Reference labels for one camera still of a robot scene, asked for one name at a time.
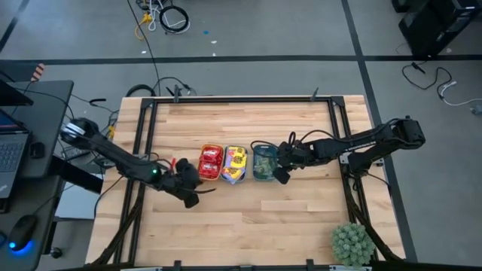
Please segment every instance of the gray floor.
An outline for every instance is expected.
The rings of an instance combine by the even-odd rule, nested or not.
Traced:
[[[149,32],[155,56],[266,56],[354,54],[339,0],[175,0],[192,17],[183,35]],[[18,1],[0,2],[0,33]],[[398,30],[400,14],[389,0],[349,0],[364,55],[407,55]],[[93,59],[149,57],[133,34],[135,23],[123,1],[31,0],[0,59]],[[473,22],[445,54],[482,54],[482,22]],[[401,75],[409,62],[367,62],[383,120],[406,114],[420,121],[427,143],[417,151],[399,151],[393,160],[419,261],[482,266],[482,184],[480,134],[482,118],[470,105],[445,105],[435,89],[418,90]],[[458,84],[450,101],[482,97],[482,62],[429,62],[426,76],[407,71],[419,84],[429,84],[435,68],[448,69]],[[176,76],[201,95],[365,94],[356,62],[211,62],[158,64],[160,76]],[[118,108],[135,84],[152,85],[152,64],[48,65],[42,80],[73,80],[74,94],[106,98]],[[163,85],[171,87],[172,82]],[[76,117],[99,125],[108,112],[72,99]],[[56,236],[69,244],[62,260],[43,259],[39,269],[79,266],[85,258],[91,225],[71,223]],[[74,242],[62,243],[66,237]]]

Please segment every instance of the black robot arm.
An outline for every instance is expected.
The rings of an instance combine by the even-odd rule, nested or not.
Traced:
[[[278,147],[277,158],[281,167],[275,169],[273,174],[282,184],[288,183],[290,178],[288,172],[293,169],[325,165],[344,154],[347,155],[350,173],[363,175],[373,162],[393,151],[417,149],[425,143],[425,136],[418,121],[409,117],[393,119],[376,128],[343,139],[317,139],[303,142],[303,139],[298,141],[293,138],[294,136],[290,135],[289,142],[283,142]],[[371,148],[364,152],[354,152],[366,147]]]
[[[110,142],[91,120],[72,120],[62,129],[60,136],[64,142],[76,148],[95,151],[106,157],[116,165],[121,175],[184,200],[186,208],[199,202],[198,193],[206,192],[195,191],[201,180],[196,168],[186,159],[180,159],[176,163],[175,174],[157,161],[142,160]]]

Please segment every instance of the succulent plant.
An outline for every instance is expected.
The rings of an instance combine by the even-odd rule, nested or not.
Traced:
[[[375,243],[368,236],[363,225],[340,225],[331,233],[331,244],[335,260],[344,266],[362,267],[370,262]]]

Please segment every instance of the wooden table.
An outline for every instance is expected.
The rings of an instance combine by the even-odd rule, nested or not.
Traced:
[[[352,133],[370,129],[364,97],[344,96],[344,99]],[[140,104],[140,98],[125,98],[120,108],[114,142],[127,151],[133,149]],[[277,145],[286,141],[291,131],[300,138],[313,129],[332,132],[327,105],[162,104],[157,109],[152,150],[162,158],[186,157],[196,165],[200,147],[206,143],[241,145],[250,150],[253,140]],[[141,150],[146,137],[144,132]],[[307,140],[324,137],[315,133]],[[348,221],[338,162],[293,171],[290,182],[281,185],[254,181],[252,157],[249,161],[250,173],[244,183],[205,183],[199,189],[217,190],[200,195],[200,204],[192,209],[185,209],[182,201],[167,193],[148,188],[136,266],[172,266],[174,260],[182,260],[183,266],[304,265],[306,259],[314,259],[315,264],[336,263],[331,253],[330,232]],[[385,178],[381,168],[372,167],[371,173]],[[115,169],[110,170],[102,190],[118,177]],[[369,176],[363,177],[363,184],[375,230],[403,257],[387,186]],[[88,263],[100,255],[117,231],[125,189],[126,182],[120,182],[99,203]],[[128,233],[123,260],[127,259],[129,240]]]

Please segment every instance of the black metal frame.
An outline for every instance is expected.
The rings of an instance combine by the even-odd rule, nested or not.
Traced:
[[[178,101],[175,102],[174,99],[155,99],[155,98],[144,98],[142,99],[141,103],[141,110],[139,112],[139,119],[138,125],[136,130],[136,138],[134,141],[133,153],[137,154],[140,149],[141,138],[142,138],[142,130],[145,121],[145,115],[147,113],[148,108],[151,108],[151,118],[149,120],[149,127],[148,127],[148,137],[145,145],[145,153],[151,153],[152,148],[152,140],[154,134],[154,128],[156,123],[156,116],[157,116],[157,107],[160,104],[173,104],[173,103],[222,103],[222,102],[326,102],[328,105],[328,113],[330,114],[330,122],[331,128],[333,129],[333,133],[337,138],[340,138],[340,130],[338,127],[337,116],[335,112],[335,106],[340,109],[340,116],[343,123],[343,130],[346,136],[351,135],[351,131],[349,128],[348,122],[348,115],[346,113],[345,102],[342,96],[317,96],[314,99],[311,96],[236,96],[236,97],[179,97]],[[340,163],[340,171],[343,182],[349,184],[350,176],[348,175],[347,171],[345,170],[346,165]],[[363,216],[370,221],[370,215],[368,214],[368,207],[365,199],[365,194],[363,191],[363,186],[360,180],[355,180],[358,182],[358,201],[360,205],[360,210]],[[344,190],[349,189],[349,185],[343,186]],[[132,199],[132,192],[133,192],[133,181],[129,180],[126,188],[126,194],[124,196],[124,204],[121,212],[120,218],[120,225],[124,225],[127,215],[130,210],[130,202]],[[142,203],[144,200],[145,195],[145,185],[140,184],[138,193],[137,193],[137,200],[140,200],[140,204],[136,206],[136,208],[140,208],[142,210]],[[349,221],[356,223],[355,215],[349,210]],[[134,265],[136,259],[136,251],[137,251],[137,243],[139,238],[139,228],[141,222],[142,212],[139,212],[136,216],[136,219],[133,222],[133,231],[130,240],[130,249],[129,249],[129,257],[128,257],[128,264]],[[114,262],[113,264],[120,264],[121,263],[121,255],[123,250],[123,240],[121,240],[120,245],[117,247],[117,250],[114,254]],[[378,256],[375,254],[372,257],[373,260],[377,260]],[[315,265],[313,260],[307,259],[307,265],[300,265],[300,266],[190,266],[190,267],[182,267],[183,270],[252,270],[255,269],[262,269],[262,270],[327,270],[330,269],[329,265]],[[177,260],[174,263],[173,267],[165,267],[163,266],[164,270],[180,270],[181,269],[181,261]]]

